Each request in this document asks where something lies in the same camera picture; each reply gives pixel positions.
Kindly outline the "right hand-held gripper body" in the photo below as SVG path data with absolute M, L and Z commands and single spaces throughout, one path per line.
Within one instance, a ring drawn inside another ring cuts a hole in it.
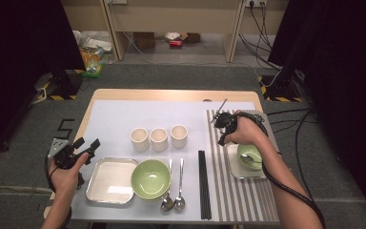
M 224 99 L 221 106 L 218 108 L 211 123 L 220 131 L 221 134 L 229 135 L 236 130 L 236 119 L 233 114 L 222 111 L 226 102 L 227 98 Z

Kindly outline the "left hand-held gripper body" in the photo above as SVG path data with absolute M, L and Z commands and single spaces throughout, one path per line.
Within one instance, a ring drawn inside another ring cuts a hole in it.
M 77 159 L 83 155 L 74 153 L 72 144 L 67 139 L 55 138 L 52 141 L 48 158 L 52 158 L 55 165 L 61 169 L 68 170 L 73 167 Z

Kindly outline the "green bowl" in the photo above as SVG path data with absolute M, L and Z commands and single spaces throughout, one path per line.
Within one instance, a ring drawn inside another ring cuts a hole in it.
M 244 163 L 240 158 L 241 155 L 257 156 L 257 157 L 260 157 L 262 160 L 262 156 L 261 156 L 260 152 L 257 150 L 257 148 L 254 145 L 240 144 L 237 147 L 238 161 L 239 161 L 239 164 L 245 169 L 252 170 L 252 171 L 260 171 L 262 169 L 262 162 L 261 163 Z
M 143 194 L 140 196 L 140 198 L 142 198 L 146 201 L 157 201 L 157 200 L 163 199 L 166 194 L 167 194 L 167 191 L 165 191 L 164 193 Z
M 132 172 L 131 185 L 138 197 L 143 194 L 164 193 L 171 185 L 169 167 L 157 159 L 142 161 Z

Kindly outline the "square white plate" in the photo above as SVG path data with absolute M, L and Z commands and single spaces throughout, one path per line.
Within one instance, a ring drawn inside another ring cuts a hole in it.
M 245 168 L 240 164 L 237 155 L 237 145 L 234 144 L 229 145 L 227 147 L 227 154 L 228 154 L 230 171 L 235 178 L 265 177 L 262 170 L 255 171 L 252 169 Z
M 133 159 L 105 157 L 93 169 L 86 191 L 90 201 L 126 204 L 133 197 L 131 176 L 137 162 Z

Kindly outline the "bundle of black chopsticks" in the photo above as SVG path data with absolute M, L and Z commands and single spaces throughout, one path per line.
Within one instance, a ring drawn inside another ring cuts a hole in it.
M 211 219 L 212 210 L 211 210 L 211 202 L 210 202 L 210 194 L 209 194 L 207 163 L 206 163 L 204 151 L 198 152 L 198 167 L 199 167 L 201 218 L 202 219 Z

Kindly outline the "person's left hand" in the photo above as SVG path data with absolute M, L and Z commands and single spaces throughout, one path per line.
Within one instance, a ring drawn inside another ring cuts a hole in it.
M 51 179 L 55 189 L 55 194 L 58 197 L 64 195 L 74 195 L 77 189 L 79 171 L 87 161 L 88 156 L 88 153 L 84 153 L 68 170 L 58 168 L 53 161 L 50 163 L 49 178 Z

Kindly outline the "person's right hand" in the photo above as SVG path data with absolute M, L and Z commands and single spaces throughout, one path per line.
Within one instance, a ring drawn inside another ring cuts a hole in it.
M 235 115 L 237 117 L 236 130 L 225 136 L 225 143 L 253 144 L 257 147 L 267 146 L 269 144 L 270 139 L 243 112 L 236 111 Z

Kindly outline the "white cup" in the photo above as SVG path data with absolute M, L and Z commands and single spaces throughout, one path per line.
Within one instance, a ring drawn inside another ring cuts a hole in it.
M 171 128 L 172 145 L 174 148 L 180 149 L 186 146 L 188 130 L 184 125 L 174 125 Z
M 144 152 L 150 147 L 149 134 L 146 129 L 133 129 L 130 138 L 132 146 L 137 152 Z
M 150 132 L 150 141 L 152 144 L 152 148 L 156 152 L 165 151 L 169 146 L 167 131 L 163 128 L 152 129 Z

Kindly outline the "black stand base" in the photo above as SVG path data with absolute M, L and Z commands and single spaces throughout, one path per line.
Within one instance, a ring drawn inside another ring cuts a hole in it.
M 293 80 L 278 80 L 278 73 L 274 75 L 260 75 L 258 83 L 263 97 L 269 101 L 301 102 L 302 97 Z
M 63 71 L 51 74 L 46 82 L 38 88 L 38 100 L 74 100 L 82 84 L 82 75 L 76 72 Z

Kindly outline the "striped woven placemat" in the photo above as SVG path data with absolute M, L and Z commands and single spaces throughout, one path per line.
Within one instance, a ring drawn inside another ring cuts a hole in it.
M 235 178 L 230 171 L 227 147 L 217 141 L 220 131 L 211 123 L 216 110 L 206 110 L 206 138 L 210 147 L 205 151 L 210 192 L 215 200 L 215 221 L 224 223 L 278 224 L 275 198 L 266 177 Z

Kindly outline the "yellow green snack bag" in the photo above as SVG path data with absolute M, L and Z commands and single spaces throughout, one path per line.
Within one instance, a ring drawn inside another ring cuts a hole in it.
M 98 78 L 103 70 L 102 50 L 96 48 L 81 48 L 80 53 L 85 64 L 85 71 L 82 72 L 82 75 L 89 78 Z

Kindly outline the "open cardboard box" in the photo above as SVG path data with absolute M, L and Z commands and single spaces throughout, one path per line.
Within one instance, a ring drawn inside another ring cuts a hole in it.
M 180 37 L 183 41 L 187 43 L 199 43 L 201 41 L 200 33 L 181 32 Z

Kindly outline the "black curtain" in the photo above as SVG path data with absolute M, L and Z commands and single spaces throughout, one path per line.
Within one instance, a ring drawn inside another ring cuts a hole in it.
M 296 71 L 335 152 L 366 198 L 366 0 L 289 0 L 270 61 Z
M 40 76 L 83 68 L 61 0 L 0 0 L 0 143 Z

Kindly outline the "clear plastic bag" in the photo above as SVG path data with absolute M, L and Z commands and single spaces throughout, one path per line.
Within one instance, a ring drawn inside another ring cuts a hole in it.
M 112 43 L 104 31 L 73 31 L 74 38 L 79 48 L 100 52 L 110 52 Z

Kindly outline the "dark brown cardboard box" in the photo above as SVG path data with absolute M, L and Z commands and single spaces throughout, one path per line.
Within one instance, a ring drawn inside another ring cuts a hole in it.
M 155 38 L 153 32 L 135 32 L 133 34 L 136 47 L 141 50 L 149 50 L 155 48 Z

